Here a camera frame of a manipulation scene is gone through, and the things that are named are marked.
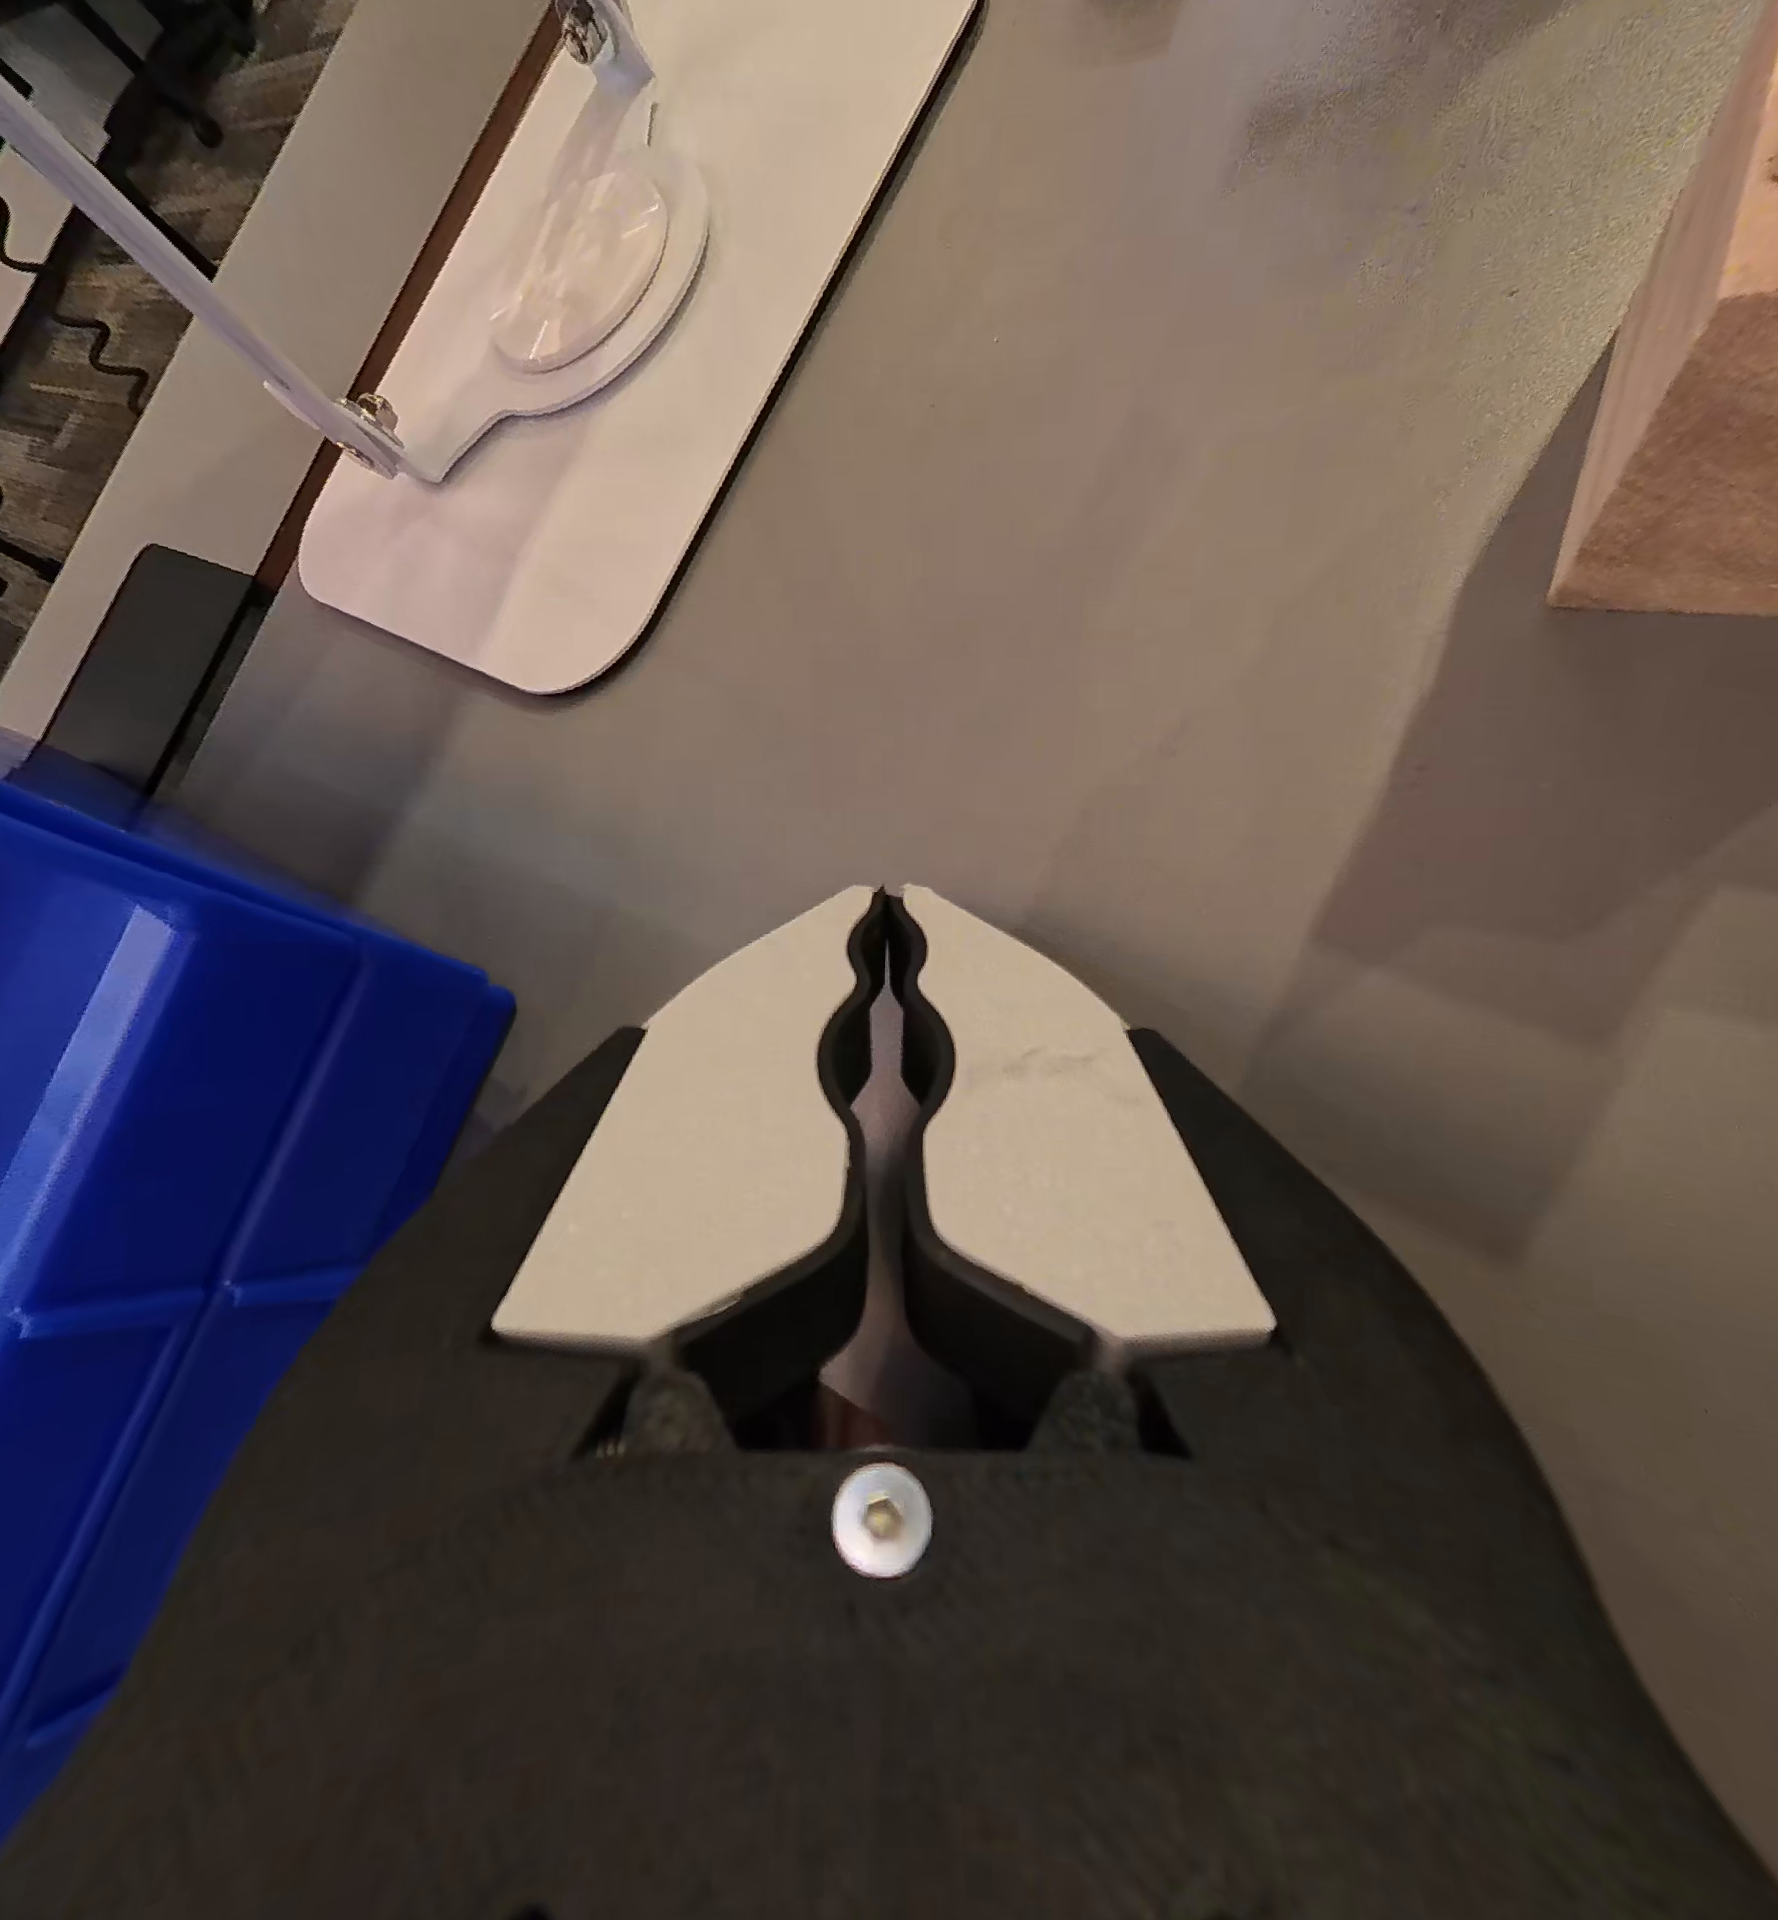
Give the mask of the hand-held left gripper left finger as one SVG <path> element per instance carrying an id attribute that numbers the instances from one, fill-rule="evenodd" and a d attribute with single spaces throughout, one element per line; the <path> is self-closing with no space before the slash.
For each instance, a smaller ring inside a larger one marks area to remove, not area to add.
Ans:
<path id="1" fill-rule="evenodd" d="M 511 1346 L 682 1370 L 731 1425 L 810 1390 L 868 1298 L 887 896 L 854 884 L 657 1010 L 493 1309 Z"/>

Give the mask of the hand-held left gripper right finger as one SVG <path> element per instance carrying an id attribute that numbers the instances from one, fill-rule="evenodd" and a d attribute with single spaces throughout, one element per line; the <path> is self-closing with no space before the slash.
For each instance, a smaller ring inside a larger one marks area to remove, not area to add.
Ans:
<path id="1" fill-rule="evenodd" d="M 918 882 L 888 904 L 888 958 L 924 1353 L 1028 1429 L 1077 1375 L 1267 1348 L 1278 1315 L 1126 1020 Z"/>

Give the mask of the light wooden cube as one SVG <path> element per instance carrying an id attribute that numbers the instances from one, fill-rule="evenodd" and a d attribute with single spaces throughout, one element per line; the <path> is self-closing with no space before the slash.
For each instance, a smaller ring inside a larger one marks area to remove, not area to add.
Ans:
<path id="1" fill-rule="evenodd" d="M 1778 4 L 1616 332 L 1548 602 L 1778 615 Z"/>

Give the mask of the blue plastic bin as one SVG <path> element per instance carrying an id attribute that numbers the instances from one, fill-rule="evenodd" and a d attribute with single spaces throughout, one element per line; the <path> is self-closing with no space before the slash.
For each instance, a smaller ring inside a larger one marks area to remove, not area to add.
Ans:
<path id="1" fill-rule="evenodd" d="M 172 1508 L 434 1188 L 518 1011 L 123 791 L 73 797 L 0 776 L 0 1766 L 129 1659 L 174 1509 L 56 1645 L 179 1375 L 222 1371 Z"/>

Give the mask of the dark flat plate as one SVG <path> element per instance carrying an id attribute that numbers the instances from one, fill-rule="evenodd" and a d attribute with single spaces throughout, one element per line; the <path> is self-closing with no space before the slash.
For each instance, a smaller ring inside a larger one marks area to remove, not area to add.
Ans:
<path id="1" fill-rule="evenodd" d="M 47 744 L 154 796 L 196 750 L 272 599 L 250 572 L 144 543 L 69 682 Z"/>

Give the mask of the white stand with round base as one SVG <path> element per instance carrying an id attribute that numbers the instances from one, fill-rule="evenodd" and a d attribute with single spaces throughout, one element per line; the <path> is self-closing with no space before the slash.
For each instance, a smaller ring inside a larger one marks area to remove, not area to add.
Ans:
<path id="1" fill-rule="evenodd" d="M 436 485 L 499 423 L 566 411 L 631 371 L 709 251 L 709 190 L 688 155 L 657 147 L 659 73 L 631 5 L 555 11 L 559 54 L 588 73 L 588 98 L 489 291 L 466 295 L 461 345 L 412 375 L 423 406 L 406 419 L 384 395 L 329 395 L 2 75 L 0 135 L 321 439 L 380 475 Z"/>

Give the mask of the white rounded board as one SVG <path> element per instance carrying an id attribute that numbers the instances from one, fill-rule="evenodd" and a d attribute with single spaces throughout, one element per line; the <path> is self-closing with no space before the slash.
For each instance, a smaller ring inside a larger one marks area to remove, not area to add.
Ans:
<path id="1" fill-rule="evenodd" d="M 520 694 L 603 677 L 662 612 L 838 267 L 964 39 L 974 4 L 628 4 L 657 72 L 653 142 L 709 199 L 701 269 L 654 344 L 599 394 L 496 423 L 436 485 L 359 463 L 306 518 L 306 593 Z M 557 48 L 447 245 L 379 395 L 463 345 L 576 113 Z"/>

